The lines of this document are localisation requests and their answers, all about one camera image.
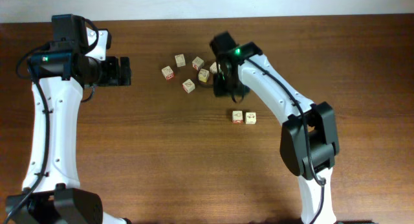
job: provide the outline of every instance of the wooden block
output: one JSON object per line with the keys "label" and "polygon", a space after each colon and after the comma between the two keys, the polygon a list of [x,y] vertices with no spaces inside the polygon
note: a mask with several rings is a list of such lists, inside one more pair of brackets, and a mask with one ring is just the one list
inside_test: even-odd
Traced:
{"label": "wooden block", "polygon": [[177,62],[177,67],[186,66],[186,59],[183,54],[175,56],[175,62]]}
{"label": "wooden block", "polygon": [[210,72],[212,72],[212,74],[217,73],[217,64],[215,62],[212,64],[212,66],[210,66]]}
{"label": "wooden block", "polygon": [[193,60],[193,68],[194,68],[194,69],[199,70],[199,69],[201,69],[203,66],[204,66],[204,61],[203,61],[201,58],[196,57],[196,58]]}
{"label": "wooden block", "polygon": [[246,113],[246,124],[256,123],[256,113]]}
{"label": "wooden block", "polygon": [[184,88],[184,90],[185,90],[187,93],[190,93],[190,92],[192,92],[192,91],[195,89],[195,85],[194,85],[193,81],[191,81],[191,80],[189,79],[189,80],[186,80],[186,81],[182,84],[182,88]]}
{"label": "wooden block", "polygon": [[243,123],[243,112],[242,111],[233,111],[233,123],[240,124]]}
{"label": "wooden block", "polygon": [[161,72],[167,80],[170,80],[174,77],[174,71],[171,69],[170,66],[161,69]]}
{"label": "wooden block", "polygon": [[210,73],[206,69],[200,69],[199,80],[202,82],[207,82]]}

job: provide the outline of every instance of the wooden table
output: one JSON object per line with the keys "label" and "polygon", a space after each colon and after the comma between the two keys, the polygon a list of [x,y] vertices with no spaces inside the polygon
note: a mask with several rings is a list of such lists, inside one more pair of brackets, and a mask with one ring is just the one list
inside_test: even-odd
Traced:
{"label": "wooden table", "polygon": [[[254,41],[278,72],[336,111],[341,152],[332,176],[339,220],[414,219],[414,15],[106,21],[108,55],[129,56],[131,87],[99,87],[78,117],[84,190],[134,223],[248,223],[299,218],[297,179],[279,155],[277,120],[256,94],[241,104],[181,83],[191,61],[213,62],[208,43],[229,30]],[[49,23],[0,25],[0,218],[26,174],[34,105],[16,61],[52,39]],[[187,66],[176,69],[174,55]],[[176,77],[165,81],[161,68]],[[234,125],[231,110],[257,113]]]}

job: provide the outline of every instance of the dice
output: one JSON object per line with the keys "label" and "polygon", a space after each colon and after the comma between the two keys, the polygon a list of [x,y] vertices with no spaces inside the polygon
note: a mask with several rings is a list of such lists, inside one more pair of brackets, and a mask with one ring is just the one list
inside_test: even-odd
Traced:
{"label": "dice", "polygon": [[246,124],[256,123],[256,113],[246,113]]}
{"label": "dice", "polygon": [[204,66],[204,61],[203,61],[201,58],[196,57],[196,58],[193,60],[193,68],[194,68],[194,69],[199,70],[199,69],[201,69],[203,66]]}
{"label": "dice", "polygon": [[186,81],[182,84],[182,88],[184,88],[184,90],[185,90],[187,93],[190,93],[190,92],[192,92],[192,91],[195,89],[195,85],[194,85],[193,81],[191,81],[191,80],[189,79],[189,80],[186,80]]}
{"label": "dice", "polygon": [[207,82],[210,73],[206,69],[200,69],[199,80],[202,82]]}
{"label": "dice", "polygon": [[186,66],[186,59],[183,54],[175,56],[175,62],[177,62],[177,67]]}
{"label": "dice", "polygon": [[212,66],[210,66],[210,72],[212,72],[212,74],[217,73],[217,64],[215,62],[212,64]]}
{"label": "dice", "polygon": [[243,112],[242,111],[233,111],[233,124],[243,123]]}
{"label": "dice", "polygon": [[161,69],[161,72],[167,80],[170,80],[174,77],[174,71],[171,69],[170,66]]}

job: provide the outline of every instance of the cube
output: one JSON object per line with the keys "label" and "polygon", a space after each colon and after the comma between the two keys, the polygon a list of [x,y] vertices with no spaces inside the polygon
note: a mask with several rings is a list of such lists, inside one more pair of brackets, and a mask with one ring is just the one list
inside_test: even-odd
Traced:
{"label": "cube", "polygon": [[184,88],[184,90],[185,90],[187,93],[190,93],[190,92],[192,92],[192,91],[195,89],[195,85],[194,85],[193,81],[191,81],[191,80],[189,79],[189,80],[186,80],[186,81],[182,84],[182,88]]}
{"label": "cube", "polygon": [[256,113],[246,113],[246,124],[256,123]]}
{"label": "cube", "polygon": [[175,56],[175,62],[177,62],[177,67],[186,66],[186,59],[183,54]]}
{"label": "cube", "polygon": [[216,62],[214,62],[212,64],[212,66],[210,66],[210,72],[212,72],[212,74],[216,74],[217,73],[217,64],[216,64]]}
{"label": "cube", "polygon": [[243,123],[243,112],[242,111],[233,111],[233,124]]}
{"label": "cube", "polygon": [[171,69],[170,66],[161,69],[161,72],[167,80],[170,80],[174,77],[174,71]]}
{"label": "cube", "polygon": [[199,80],[202,82],[207,82],[209,75],[210,75],[210,72],[208,72],[208,70],[200,69]]}
{"label": "cube", "polygon": [[204,61],[203,61],[201,58],[196,57],[196,58],[193,60],[193,68],[194,68],[194,69],[199,70],[199,69],[201,69],[203,66],[204,66]]}

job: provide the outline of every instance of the white wall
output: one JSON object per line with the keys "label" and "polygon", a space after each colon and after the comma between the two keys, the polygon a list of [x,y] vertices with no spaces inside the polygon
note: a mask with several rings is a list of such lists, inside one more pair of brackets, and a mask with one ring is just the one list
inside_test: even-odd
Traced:
{"label": "white wall", "polygon": [[0,0],[0,22],[413,13],[414,0]]}

